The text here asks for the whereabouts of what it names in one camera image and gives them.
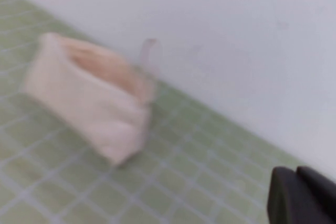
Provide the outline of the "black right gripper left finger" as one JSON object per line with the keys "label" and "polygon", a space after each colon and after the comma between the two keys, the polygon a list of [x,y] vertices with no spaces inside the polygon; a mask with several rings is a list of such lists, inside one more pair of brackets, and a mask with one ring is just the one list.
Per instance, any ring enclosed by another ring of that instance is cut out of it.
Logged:
{"label": "black right gripper left finger", "polygon": [[269,223],[328,223],[312,193],[296,173],[285,167],[272,170],[267,201]]}

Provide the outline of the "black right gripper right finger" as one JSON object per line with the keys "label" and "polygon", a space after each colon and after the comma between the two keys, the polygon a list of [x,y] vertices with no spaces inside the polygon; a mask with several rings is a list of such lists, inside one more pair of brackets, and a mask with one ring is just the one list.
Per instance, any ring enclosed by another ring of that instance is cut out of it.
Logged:
{"label": "black right gripper right finger", "polygon": [[297,174],[310,189],[323,212],[335,223],[335,183],[308,166],[298,166]]}

